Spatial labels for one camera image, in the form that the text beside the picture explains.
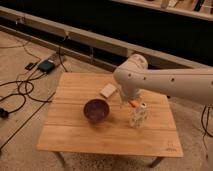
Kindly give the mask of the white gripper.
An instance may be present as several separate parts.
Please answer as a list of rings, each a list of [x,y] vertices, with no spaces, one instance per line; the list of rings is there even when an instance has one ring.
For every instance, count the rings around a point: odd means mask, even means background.
[[[120,97],[123,103],[132,101],[132,100],[136,100],[139,97],[139,90],[133,90],[133,91],[123,91],[120,90]]]

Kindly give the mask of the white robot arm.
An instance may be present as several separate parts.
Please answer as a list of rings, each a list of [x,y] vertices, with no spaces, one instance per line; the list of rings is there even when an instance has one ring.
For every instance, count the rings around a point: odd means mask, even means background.
[[[140,54],[131,55],[113,73],[122,97],[136,99],[140,89],[213,107],[213,68],[149,69]]]

